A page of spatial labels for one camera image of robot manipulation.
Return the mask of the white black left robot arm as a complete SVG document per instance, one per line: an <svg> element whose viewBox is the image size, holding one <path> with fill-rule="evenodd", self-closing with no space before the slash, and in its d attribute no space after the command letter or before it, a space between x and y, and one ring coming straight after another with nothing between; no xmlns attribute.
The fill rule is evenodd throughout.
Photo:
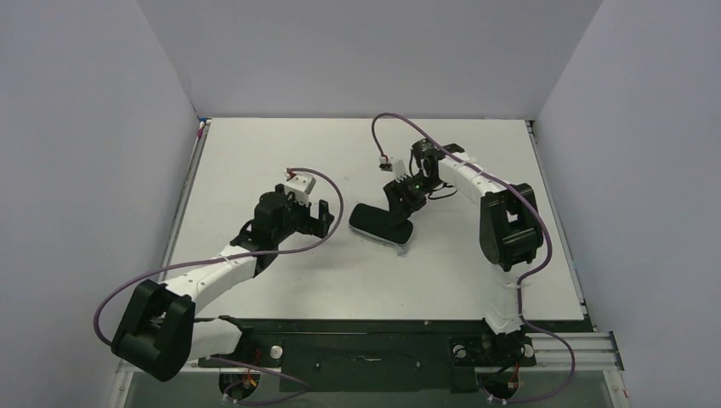
<svg viewBox="0 0 721 408"><path fill-rule="evenodd" d="M327 241L340 216L325 200L313 216L299 194L276 190L260 196L254 216L218 255L183 263L185 272L156 282L147 277L136 285L110 341L111 352L155 379L166 382L190 360L230 355L241 349L247 330L229 316L201 318L216 298L249 281L282 254L281 243L294 234Z"/></svg>

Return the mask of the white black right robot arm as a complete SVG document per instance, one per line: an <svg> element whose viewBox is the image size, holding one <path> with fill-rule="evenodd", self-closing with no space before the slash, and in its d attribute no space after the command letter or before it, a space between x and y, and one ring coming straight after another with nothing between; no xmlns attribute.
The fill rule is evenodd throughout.
<svg viewBox="0 0 721 408"><path fill-rule="evenodd" d="M379 156L380 169L394 175L383 187L389 209L382 225L392 237L406 242L412 232L411 215L428 203L435 190L450 186L468 198L479 211L481 252L498 269L497 287L484 316L494 335L493 348L512 356L529 356L522 343L526 328L522 282L526 274L514 272L514 267L531 264L541 245L550 242L539 220L534 190L528 184L510 184L485 172L457 144L438 146L421 139L412 146L411 158L417 164L416 173L410 173L402 160L385 153Z"/></svg>

